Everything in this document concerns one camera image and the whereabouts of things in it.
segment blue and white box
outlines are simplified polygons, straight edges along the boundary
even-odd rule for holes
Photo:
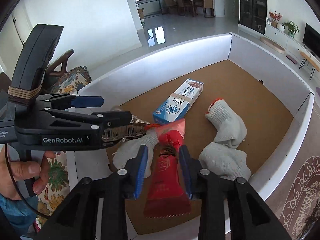
[[[202,90],[202,82],[187,79],[153,112],[153,120],[159,124],[167,124],[183,118]]]

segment glove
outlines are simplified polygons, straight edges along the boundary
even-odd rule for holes
[[[244,141],[247,128],[241,117],[223,99],[218,99],[210,105],[205,117],[218,131],[214,142],[236,149]]]
[[[159,142],[157,134],[154,129],[147,131],[147,134],[141,138],[130,140],[122,144],[115,156],[113,157],[113,164],[119,170],[123,169],[129,159],[135,158],[138,154],[141,144],[148,147],[148,160],[144,177],[147,178],[151,175],[151,163],[153,159],[153,148]]]
[[[201,152],[199,161],[204,169],[223,179],[235,180],[237,177],[243,177],[248,180],[251,171],[245,163],[246,158],[247,155],[243,151],[212,142]]]

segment brown cardboard bottom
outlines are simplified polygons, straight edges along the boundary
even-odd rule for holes
[[[293,117],[261,82],[229,60],[176,78],[128,101],[121,108],[152,123],[153,111],[187,78],[204,83],[203,92],[185,115],[185,144],[190,155],[198,158],[201,151],[213,141],[217,130],[204,115],[212,101],[223,98],[243,119],[247,127],[247,137],[238,149],[247,153],[246,163],[254,174],[279,145]],[[154,148],[152,167],[156,164],[159,149],[159,145]],[[115,151],[115,148],[107,149],[110,162],[111,154]],[[192,201],[192,211],[189,215],[167,219],[146,219],[143,216],[143,209],[150,183],[151,177],[146,178],[140,198],[136,201],[126,201],[126,211],[139,235],[162,231],[200,215],[201,202]]]

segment black display cabinet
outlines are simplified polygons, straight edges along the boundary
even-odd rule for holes
[[[264,34],[267,22],[267,0],[240,0],[239,23]]]

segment human hand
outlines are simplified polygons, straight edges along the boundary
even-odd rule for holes
[[[47,158],[55,158],[52,151],[46,151],[42,158],[41,165],[37,162],[10,162],[12,174],[15,181],[31,179],[40,176],[33,184],[33,191],[39,195],[45,189],[49,180],[50,165]],[[4,155],[4,146],[0,152],[0,194],[5,198],[20,200],[20,196],[12,183]]]

